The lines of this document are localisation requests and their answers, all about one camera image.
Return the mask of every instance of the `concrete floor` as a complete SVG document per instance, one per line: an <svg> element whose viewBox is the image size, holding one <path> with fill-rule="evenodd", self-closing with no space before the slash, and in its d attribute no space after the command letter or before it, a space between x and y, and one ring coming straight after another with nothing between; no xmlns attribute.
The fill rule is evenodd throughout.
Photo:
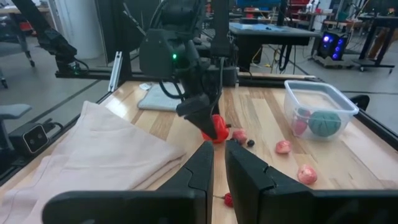
<svg viewBox="0 0 398 224"><path fill-rule="evenodd" d="M357 40L348 48L360 50L361 40ZM260 65L272 60L276 46L264 46ZM289 63L285 73L299 75L315 75L324 81L336 86L348 97L367 94L371 97L368 113L384 123L387 127L398 133L398 118L395 116L398 110L398 69L388 74L386 68L370 68L368 71L360 72L358 68L347 69L324 69L314 61L308 61L311 45L308 47L297 47L296 64L294 69ZM47 111L48 114L40 119L47 118L66 124L73 119L81 110L85 100L96 102L108 89L108 81L82 80L82 79L59 79L55 78L57 70L54 57L43 49L31 47L32 58L36 67L29 65L23 53L11 54L0 57L2 68L9 89L0 87L0 105L13 103L27 103L33 106L33 110L17 121L6 121L9 131L30 121L34 117ZM394 43L384 57L384 63L398 64L398 43ZM345 59L358 58L357 55L347 55ZM90 67L105 67L103 57L98 60L87 61ZM132 69L138 70L138 60L132 62ZM252 67L252 72L270 72L270 68Z"/></svg>

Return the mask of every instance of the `teal ball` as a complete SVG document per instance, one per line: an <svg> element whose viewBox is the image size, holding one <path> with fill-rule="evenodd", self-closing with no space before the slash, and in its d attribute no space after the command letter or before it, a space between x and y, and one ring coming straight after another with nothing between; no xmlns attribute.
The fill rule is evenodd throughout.
<svg viewBox="0 0 398 224"><path fill-rule="evenodd" d="M311 114L308 127L314 135L326 138L338 132L341 119L333 112L316 111Z"/></svg>

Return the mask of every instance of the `beige towel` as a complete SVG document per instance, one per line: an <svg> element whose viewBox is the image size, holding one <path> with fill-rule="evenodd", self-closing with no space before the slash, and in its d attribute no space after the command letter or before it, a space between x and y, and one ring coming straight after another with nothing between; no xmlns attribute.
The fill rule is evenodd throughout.
<svg viewBox="0 0 398 224"><path fill-rule="evenodd" d="M179 165L183 155L183 150L86 101L77 124L42 160L31 185L6 193L0 223L42 223L45 203L66 191L145 189Z"/></svg>

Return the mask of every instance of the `clear plastic bin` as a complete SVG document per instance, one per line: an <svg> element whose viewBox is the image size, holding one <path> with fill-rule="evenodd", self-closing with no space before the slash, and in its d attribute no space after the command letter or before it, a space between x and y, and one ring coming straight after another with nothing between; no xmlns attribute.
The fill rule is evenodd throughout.
<svg viewBox="0 0 398 224"><path fill-rule="evenodd" d="M326 83L285 81L285 116L294 136L332 140L359 111L335 87Z"/></svg>

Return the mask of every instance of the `red pepper toy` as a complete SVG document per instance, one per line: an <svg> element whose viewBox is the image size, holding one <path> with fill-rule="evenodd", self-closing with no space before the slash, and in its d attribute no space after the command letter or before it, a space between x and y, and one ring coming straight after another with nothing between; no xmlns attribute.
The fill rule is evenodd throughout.
<svg viewBox="0 0 398 224"><path fill-rule="evenodd" d="M214 114L212 116L212 118L213 118L213 122L214 122L214 127L216 129L216 133L217 133L217 139L212 139L209 136L207 136L207 134L205 134L203 132L201 133L201 135L203 136L204 140L213 141L213 143L218 144L218 143L225 141L225 139L228 138L229 127L225 124L224 118L222 116L220 116L219 114Z"/></svg>

